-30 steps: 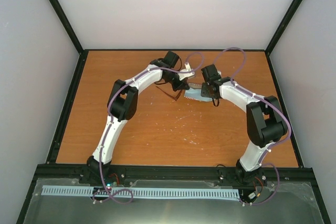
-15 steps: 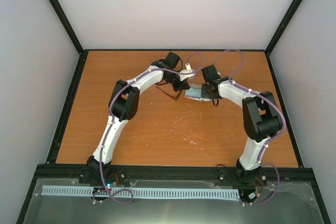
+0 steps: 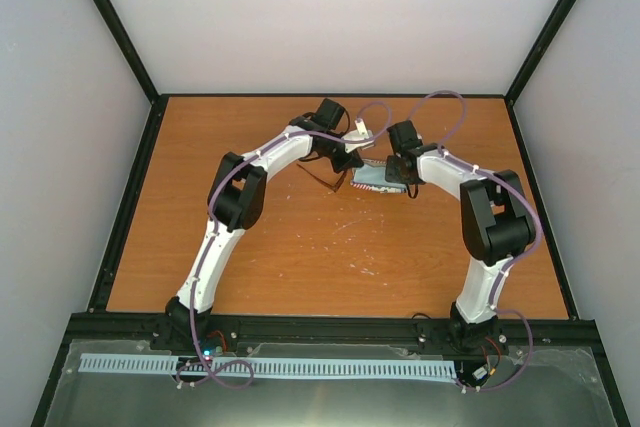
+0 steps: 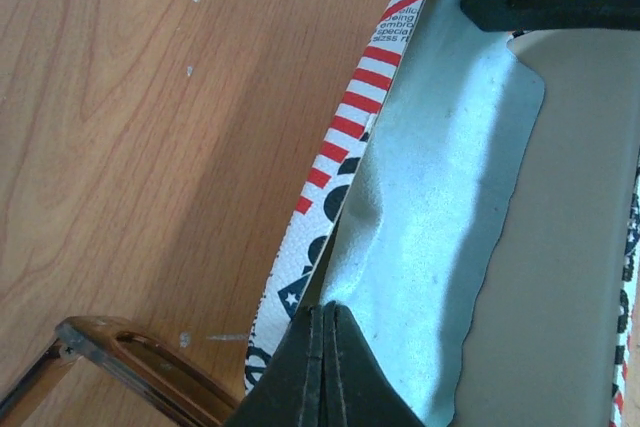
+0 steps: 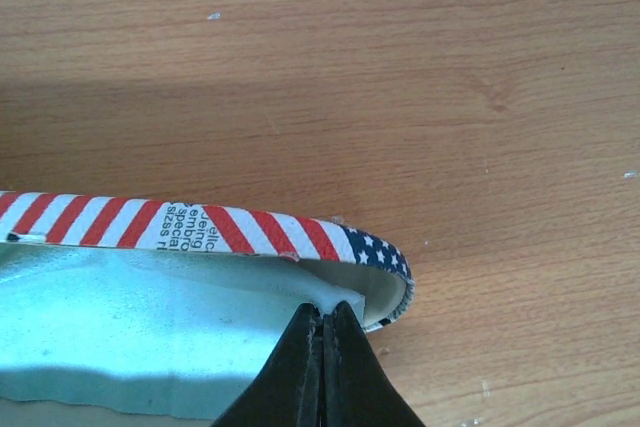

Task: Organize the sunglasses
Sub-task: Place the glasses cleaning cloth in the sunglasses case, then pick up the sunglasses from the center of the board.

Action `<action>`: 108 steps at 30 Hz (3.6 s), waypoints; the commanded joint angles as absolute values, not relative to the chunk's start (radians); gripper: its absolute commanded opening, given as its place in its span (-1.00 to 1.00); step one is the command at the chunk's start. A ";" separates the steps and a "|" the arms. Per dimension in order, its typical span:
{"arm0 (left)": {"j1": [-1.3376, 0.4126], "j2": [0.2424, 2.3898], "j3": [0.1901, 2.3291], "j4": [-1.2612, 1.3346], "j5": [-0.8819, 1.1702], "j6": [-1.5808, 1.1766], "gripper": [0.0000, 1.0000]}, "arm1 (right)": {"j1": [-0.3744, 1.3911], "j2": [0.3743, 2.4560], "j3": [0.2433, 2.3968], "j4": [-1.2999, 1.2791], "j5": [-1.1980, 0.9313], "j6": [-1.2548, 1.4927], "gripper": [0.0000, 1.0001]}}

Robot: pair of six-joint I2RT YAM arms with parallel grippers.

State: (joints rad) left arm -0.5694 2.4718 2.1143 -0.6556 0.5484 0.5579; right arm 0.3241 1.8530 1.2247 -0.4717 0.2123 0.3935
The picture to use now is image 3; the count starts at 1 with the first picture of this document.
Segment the brown sunglasses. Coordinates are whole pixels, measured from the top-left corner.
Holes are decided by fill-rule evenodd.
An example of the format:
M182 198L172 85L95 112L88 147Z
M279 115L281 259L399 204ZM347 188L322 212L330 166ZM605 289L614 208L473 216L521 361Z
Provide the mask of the brown sunglasses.
M296 166L332 193L340 190L348 176L347 171L334 172L330 166L319 162L298 162Z

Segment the flag pattern sunglasses case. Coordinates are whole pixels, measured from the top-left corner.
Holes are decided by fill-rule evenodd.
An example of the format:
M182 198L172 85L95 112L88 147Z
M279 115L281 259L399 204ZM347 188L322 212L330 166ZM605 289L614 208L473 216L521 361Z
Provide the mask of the flag pattern sunglasses case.
M386 164L384 162L365 159L361 167L352 169L350 185L356 189L383 194L404 194L407 187L404 184L387 181L385 178Z

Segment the light blue cleaning cloth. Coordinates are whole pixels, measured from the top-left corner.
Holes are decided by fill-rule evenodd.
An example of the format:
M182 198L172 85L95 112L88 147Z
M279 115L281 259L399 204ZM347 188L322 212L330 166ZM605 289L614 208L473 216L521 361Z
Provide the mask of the light blue cleaning cloth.
M352 183L373 188L386 187L385 170L386 168L382 164L365 164L354 169Z

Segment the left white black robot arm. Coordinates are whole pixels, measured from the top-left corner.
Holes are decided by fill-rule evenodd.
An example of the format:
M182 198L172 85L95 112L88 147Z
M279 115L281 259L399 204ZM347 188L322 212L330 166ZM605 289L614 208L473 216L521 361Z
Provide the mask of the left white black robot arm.
M338 124L348 113L325 99L319 108L292 119L281 133L244 154L223 156L207 197L207 223L193 266L165 308L172 335L186 349L201 347L208 337L206 317L222 273L241 237L259 220L268 182L290 164L309 156L330 161L334 172L360 167L358 150L372 132L361 116L350 131Z

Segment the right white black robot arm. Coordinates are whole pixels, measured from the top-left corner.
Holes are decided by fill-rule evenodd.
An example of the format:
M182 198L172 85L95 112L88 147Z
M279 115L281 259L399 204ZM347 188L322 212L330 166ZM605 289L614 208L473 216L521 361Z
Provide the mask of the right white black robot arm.
M387 157L386 180L408 187L434 185L460 202L470 261L450 310L448 339L454 349L469 351L495 332L504 284L513 265L540 242L540 219L514 171L483 169L441 145L425 144L410 120L387 133L393 154Z

